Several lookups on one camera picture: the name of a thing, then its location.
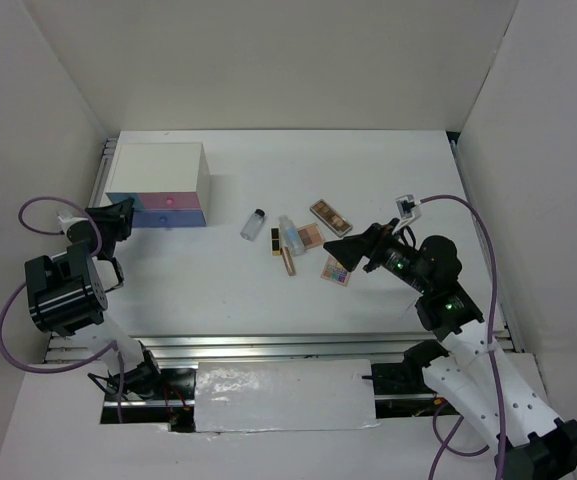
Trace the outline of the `light blue drawer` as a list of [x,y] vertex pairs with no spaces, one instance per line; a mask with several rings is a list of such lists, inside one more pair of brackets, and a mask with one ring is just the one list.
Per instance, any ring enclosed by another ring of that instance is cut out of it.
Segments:
[[107,192],[106,197],[112,204],[117,204],[125,200],[132,200],[133,207],[137,210],[143,208],[142,202],[136,193],[117,193],[117,192]]

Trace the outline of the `pink drawer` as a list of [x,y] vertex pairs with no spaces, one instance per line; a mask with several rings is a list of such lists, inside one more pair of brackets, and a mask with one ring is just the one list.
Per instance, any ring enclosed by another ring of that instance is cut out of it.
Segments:
[[196,192],[151,192],[139,193],[144,210],[201,210]]

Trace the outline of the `rose gold lipstick tube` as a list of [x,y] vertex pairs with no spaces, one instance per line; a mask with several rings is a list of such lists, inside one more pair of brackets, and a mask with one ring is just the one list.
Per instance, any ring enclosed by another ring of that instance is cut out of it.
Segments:
[[281,249],[281,256],[282,256],[282,260],[284,262],[284,266],[285,266],[285,269],[286,269],[288,275],[289,276],[295,276],[296,275],[296,269],[294,266],[292,255],[291,255],[291,253],[287,247],[283,247]]

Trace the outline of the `white drawer cabinet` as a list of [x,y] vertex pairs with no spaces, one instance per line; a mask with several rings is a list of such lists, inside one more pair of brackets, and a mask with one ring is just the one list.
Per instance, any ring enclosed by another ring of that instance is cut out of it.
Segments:
[[210,189],[201,143],[132,143],[116,151],[104,193],[196,192],[208,223]]

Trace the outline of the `black gold lipstick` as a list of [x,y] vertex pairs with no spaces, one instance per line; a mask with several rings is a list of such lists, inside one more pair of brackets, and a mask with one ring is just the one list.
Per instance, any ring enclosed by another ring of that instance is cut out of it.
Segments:
[[270,229],[270,239],[271,239],[271,253],[273,256],[281,255],[281,239],[280,231],[277,227]]

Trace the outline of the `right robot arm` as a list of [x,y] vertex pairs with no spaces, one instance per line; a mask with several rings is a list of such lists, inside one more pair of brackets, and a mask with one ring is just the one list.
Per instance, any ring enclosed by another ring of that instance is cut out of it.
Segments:
[[560,479],[577,467],[577,421],[564,421],[524,380],[483,314],[458,281],[455,244],[441,235],[415,248],[392,224],[329,241],[324,249],[344,269],[383,268],[419,292],[415,304],[433,339],[404,354],[403,379],[414,391],[445,398],[495,451],[504,479]]

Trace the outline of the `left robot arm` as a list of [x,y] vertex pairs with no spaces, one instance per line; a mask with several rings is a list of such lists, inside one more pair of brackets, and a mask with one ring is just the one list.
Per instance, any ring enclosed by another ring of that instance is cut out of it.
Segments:
[[163,389],[163,372],[153,354],[107,313],[108,294],[124,284],[115,248],[132,233],[134,200],[77,215],[75,208],[57,214],[56,233],[69,241],[66,251],[24,265],[30,317],[40,331],[76,338],[96,354],[107,367],[112,394],[153,398]]

